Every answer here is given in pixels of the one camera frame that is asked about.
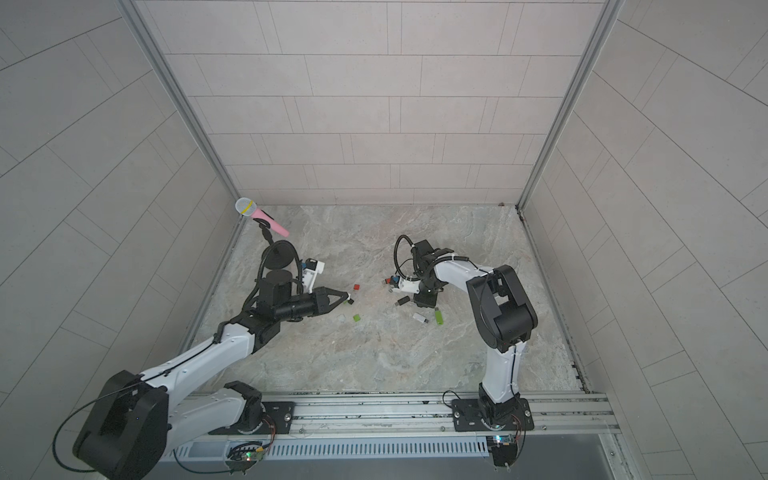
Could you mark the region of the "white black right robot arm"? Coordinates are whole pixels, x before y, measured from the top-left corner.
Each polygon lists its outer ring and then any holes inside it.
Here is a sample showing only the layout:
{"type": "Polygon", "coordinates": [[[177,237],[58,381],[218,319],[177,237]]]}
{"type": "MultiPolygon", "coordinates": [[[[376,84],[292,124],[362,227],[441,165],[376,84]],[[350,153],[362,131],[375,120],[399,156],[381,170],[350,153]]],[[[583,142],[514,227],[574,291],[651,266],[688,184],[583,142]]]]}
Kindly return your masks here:
{"type": "Polygon", "coordinates": [[[485,373],[478,389],[479,415],[486,428],[533,429],[527,400],[521,397],[518,376],[533,330],[536,311],[509,265],[479,266],[447,248],[434,248],[407,235],[393,248],[396,280],[390,284],[420,308],[437,308],[438,295],[454,286],[467,294],[477,331],[486,345],[485,373]]]}

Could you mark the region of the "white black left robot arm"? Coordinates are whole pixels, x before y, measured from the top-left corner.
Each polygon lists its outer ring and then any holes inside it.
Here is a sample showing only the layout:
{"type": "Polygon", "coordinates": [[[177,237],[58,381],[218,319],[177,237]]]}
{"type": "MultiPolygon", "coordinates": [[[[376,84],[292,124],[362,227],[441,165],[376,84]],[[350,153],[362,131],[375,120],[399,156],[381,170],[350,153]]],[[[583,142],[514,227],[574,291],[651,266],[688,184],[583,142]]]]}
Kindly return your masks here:
{"type": "Polygon", "coordinates": [[[89,414],[72,446],[84,464],[81,472],[142,479],[163,456],[214,430],[250,434],[265,427],[275,435],[261,392],[242,381],[194,401],[188,397],[266,346],[282,323],[328,314],[349,300],[344,291],[312,286],[304,269],[316,264],[300,260],[289,241],[274,242],[262,254],[240,312],[221,322],[210,339],[141,373],[122,370],[110,377],[84,406],[89,414]]]}

